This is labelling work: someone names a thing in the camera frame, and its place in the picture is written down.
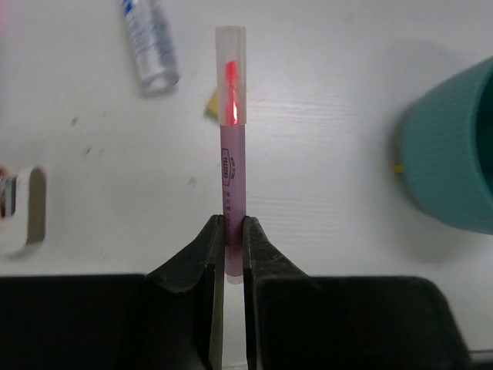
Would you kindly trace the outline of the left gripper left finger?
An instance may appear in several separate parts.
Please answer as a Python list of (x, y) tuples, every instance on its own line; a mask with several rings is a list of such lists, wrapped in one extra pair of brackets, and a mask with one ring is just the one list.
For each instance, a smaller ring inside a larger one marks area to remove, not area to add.
[(219, 369), (224, 221), (148, 274), (1, 279), (3, 369)]

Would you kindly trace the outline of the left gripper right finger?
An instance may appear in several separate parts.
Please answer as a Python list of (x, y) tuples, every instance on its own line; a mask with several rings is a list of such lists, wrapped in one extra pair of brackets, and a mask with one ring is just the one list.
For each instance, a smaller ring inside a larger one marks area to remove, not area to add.
[(243, 222), (251, 369), (470, 369), (438, 287), (413, 276), (310, 276)]

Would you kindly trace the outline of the pink mini stapler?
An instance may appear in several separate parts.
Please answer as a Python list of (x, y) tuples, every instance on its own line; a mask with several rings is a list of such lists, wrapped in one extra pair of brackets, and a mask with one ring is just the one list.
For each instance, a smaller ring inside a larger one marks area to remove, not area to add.
[(1, 170), (1, 256), (21, 254), (45, 239), (47, 179), (40, 166)]

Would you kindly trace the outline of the small clear spray bottle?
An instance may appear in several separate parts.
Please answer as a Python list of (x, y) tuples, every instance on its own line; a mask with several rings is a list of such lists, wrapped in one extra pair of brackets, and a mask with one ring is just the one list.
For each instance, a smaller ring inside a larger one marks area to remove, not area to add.
[(162, 2), (122, 0), (120, 4), (143, 92), (171, 92), (179, 82), (179, 72)]

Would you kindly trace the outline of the pink purple pen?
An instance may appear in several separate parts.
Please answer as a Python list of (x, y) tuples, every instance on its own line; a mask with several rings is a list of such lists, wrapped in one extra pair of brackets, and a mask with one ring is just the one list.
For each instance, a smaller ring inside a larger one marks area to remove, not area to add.
[(216, 28), (216, 76), (225, 219), (225, 273), (236, 281), (243, 275), (243, 220), (247, 213), (244, 27), (228, 25)]

